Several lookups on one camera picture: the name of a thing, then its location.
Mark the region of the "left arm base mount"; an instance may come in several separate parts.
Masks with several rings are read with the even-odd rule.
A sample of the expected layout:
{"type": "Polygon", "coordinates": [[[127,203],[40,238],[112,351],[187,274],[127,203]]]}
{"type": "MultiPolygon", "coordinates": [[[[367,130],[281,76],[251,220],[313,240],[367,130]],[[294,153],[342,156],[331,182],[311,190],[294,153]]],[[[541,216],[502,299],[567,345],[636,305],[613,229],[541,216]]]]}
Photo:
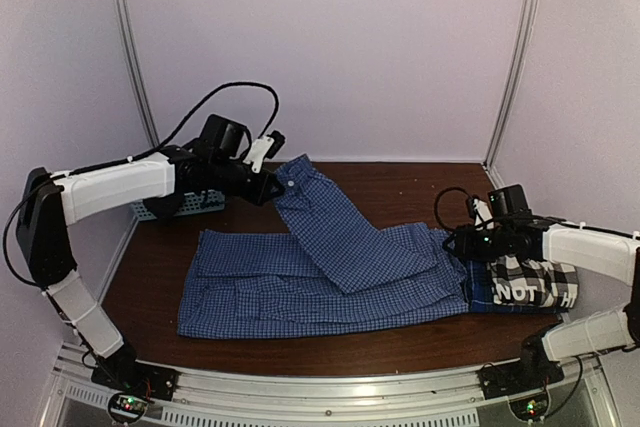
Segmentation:
{"type": "Polygon", "coordinates": [[[100,356],[87,342],[85,362],[91,356],[91,381],[114,390],[107,400],[106,411],[116,426],[130,426],[140,421],[157,400],[171,401],[179,373],[169,367],[140,362],[134,347],[127,341],[109,357],[100,356]]]}

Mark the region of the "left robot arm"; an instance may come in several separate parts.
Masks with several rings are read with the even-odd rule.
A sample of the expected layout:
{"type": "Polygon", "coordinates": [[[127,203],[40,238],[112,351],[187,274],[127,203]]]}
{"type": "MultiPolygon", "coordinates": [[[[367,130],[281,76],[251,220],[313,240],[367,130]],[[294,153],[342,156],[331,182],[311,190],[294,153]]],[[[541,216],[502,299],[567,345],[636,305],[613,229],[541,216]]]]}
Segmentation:
{"type": "Polygon", "coordinates": [[[159,146],[101,167],[29,173],[15,215],[16,239],[32,281],[93,353],[106,360],[106,376],[123,391],[143,383],[143,368],[78,273],[68,228],[134,202],[142,202],[156,218],[169,218],[185,195],[209,191],[264,205],[284,192],[263,164],[282,148],[285,137],[278,131],[263,134],[241,153],[248,136],[246,126],[212,114],[201,134],[183,147],[159,146]]]}

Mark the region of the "blue small-check shirt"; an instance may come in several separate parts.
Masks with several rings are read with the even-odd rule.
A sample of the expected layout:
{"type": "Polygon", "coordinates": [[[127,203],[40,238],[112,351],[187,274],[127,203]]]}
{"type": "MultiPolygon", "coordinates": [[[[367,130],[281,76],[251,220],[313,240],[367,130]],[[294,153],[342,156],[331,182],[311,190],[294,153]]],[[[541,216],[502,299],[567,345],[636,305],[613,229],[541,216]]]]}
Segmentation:
{"type": "Polygon", "coordinates": [[[278,234],[202,232],[177,332],[199,339],[342,335],[463,314],[463,265],[423,223],[374,227],[308,157],[280,166],[278,234]]]}

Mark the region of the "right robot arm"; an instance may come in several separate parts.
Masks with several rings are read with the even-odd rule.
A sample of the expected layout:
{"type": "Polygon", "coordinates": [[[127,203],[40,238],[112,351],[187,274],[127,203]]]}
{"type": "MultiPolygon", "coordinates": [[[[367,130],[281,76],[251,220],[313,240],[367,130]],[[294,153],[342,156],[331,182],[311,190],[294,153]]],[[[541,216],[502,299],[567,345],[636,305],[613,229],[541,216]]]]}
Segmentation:
{"type": "Polygon", "coordinates": [[[626,305],[560,324],[523,342],[512,377],[535,387],[555,365],[571,357],[639,346],[639,234],[627,234],[539,216],[520,184],[488,193],[482,207],[467,202],[473,222],[451,228],[443,242],[463,261],[489,262],[504,255],[569,265],[616,279],[631,288],[626,305]]]}

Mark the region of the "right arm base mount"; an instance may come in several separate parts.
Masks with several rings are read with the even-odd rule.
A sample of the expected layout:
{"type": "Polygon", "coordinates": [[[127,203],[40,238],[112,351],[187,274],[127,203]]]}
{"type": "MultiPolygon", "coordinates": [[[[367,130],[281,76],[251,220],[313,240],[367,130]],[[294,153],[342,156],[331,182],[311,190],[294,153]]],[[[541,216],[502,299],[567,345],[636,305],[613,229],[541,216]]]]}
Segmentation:
{"type": "Polygon", "coordinates": [[[541,334],[523,341],[517,360],[486,363],[477,375],[486,400],[507,397],[515,418],[529,424],[543,421],[551,412],[549,387],[564,379],[560,364],[548,359],[541,334]]]}

